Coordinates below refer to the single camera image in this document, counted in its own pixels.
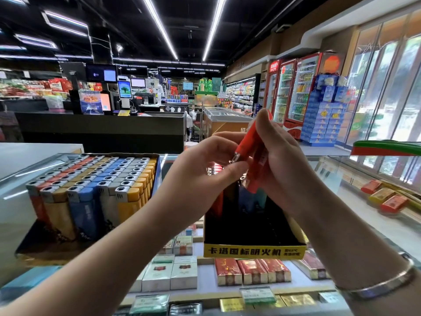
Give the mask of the dark red cigarette pack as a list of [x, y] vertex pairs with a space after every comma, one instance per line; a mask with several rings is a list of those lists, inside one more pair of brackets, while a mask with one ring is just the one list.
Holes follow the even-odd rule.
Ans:
[[323, 263], [313, 250], [306, 250], [301, 260], [292, 260], [292, 263], [313, 281], [331, 279]]

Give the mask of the person's left hand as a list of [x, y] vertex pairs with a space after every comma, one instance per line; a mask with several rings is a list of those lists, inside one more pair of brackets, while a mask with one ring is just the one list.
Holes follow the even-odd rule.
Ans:
[[186, 228], [209, 210], [219, 193], [207, 188], [207, 178], [230, 164], [244, 136], [245, 132], [220, 132], [176, 158], [157, 195], [170, 226]]

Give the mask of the blue poster sign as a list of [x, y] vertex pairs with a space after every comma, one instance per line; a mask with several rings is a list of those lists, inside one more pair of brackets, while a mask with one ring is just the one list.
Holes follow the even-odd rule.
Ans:
[[80, 107], [84, 115], [103, 115], [101, 92], [78, 90]]

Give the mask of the black yellow-labelled display box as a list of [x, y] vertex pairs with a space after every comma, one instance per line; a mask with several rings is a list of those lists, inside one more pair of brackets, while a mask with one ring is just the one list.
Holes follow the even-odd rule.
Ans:
[[235, 259], [303, 258], [301, 228], [268, 196], [263, 213], [221, 223], [204, 219], [204, 257]]

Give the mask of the silver cigarette pack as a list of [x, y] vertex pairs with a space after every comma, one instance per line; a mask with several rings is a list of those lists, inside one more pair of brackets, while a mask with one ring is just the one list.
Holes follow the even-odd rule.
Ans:
[[203, 314], [202, 303], [178, 303], [171, 304], [168, 316], [192, 316]]

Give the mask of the orange plastic lighter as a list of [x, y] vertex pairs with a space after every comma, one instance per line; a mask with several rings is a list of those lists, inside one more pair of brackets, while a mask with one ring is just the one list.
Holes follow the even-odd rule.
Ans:
[[267, 163], [268, 151], [266, 140], [273, 129], [272, 114], [269, 110], [263, 109], [258, 113], [257, 118], [252, 123], [244, 138], [236, 148], [230, 164], [240, 161], [249, 161], [264, 166]]

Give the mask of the red drink fridge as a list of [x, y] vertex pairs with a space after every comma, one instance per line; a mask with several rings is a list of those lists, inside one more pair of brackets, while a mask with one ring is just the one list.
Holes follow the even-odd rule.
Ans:
[[264, 108], [271, 113], [273, 110], [273, 102], [278, 84], [281, 62], [281, 59], [272, 61], [267, 70]]
[[292, 92], [289, 95], [283, 126], [296, 140], [300, 139], [305, 113], [314, 79], [320, 67], [322, 53], [317, 52], [296, 62]]
[[280, 125], [285, 121], [295, 71], [296, 59], [283, 61], [280, 65], [273, 105], [273, 120]]

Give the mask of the orange round poster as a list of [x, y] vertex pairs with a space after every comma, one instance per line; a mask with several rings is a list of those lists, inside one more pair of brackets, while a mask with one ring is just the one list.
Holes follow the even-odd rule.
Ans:
[[338, 52], [323, 52], [321, 56], [318, 74], [340, 75], [344, 65], [345, 55]]

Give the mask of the black overhead monitor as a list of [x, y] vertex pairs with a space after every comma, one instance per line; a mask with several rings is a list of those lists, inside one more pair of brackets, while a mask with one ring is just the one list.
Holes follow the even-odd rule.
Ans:
[[118, 82], [117, 66], [113, 64], [86, 63], [86, 79], [93, 83]]

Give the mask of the green price tag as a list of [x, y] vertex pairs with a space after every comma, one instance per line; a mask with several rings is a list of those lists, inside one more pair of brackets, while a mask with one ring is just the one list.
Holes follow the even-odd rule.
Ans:
[[277, 302], [276, 295], [269, 286], [265, 287], [242, 287], [239, 289], [245, 305], [266, 305]]

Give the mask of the person's left forearm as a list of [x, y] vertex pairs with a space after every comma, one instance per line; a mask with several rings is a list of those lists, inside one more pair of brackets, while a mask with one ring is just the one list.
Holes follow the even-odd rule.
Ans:
[[0, 316], [112, 316], [146, 264], [215, 198], [155, 195], [58, 272], [0, 308]]

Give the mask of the white checkout touch screen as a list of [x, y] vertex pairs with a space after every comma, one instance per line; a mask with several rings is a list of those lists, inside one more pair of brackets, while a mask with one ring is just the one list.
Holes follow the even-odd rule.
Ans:
[[118, 79], [118, 91], [120, 98], [120, 109], [130, 110], [131, 100], [133, 99], [131, 82], [128, 78]]

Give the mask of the red and green plastic tray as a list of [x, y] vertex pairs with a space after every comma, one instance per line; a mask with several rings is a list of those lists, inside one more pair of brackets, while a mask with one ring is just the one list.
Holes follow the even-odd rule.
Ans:
[[394, 140], [356, 141], [353, 144], [350, 155], [421, 157], [421, 142], [398, 142]]

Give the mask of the stack of blue boxes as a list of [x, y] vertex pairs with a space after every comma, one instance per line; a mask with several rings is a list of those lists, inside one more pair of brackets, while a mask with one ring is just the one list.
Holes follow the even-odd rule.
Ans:
[[352, 94], [345, 76], [317, 75], [309, 95], [300, 140], [312, 147], [333, 147]]

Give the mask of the black checkout counter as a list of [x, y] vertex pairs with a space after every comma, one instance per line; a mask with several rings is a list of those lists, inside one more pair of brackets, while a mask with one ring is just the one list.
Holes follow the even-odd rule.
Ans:
[[186, 124], [181, 113], [140, 116], [16, 112], [25, 143], [82, 144], [88, 153], [180, 154]]

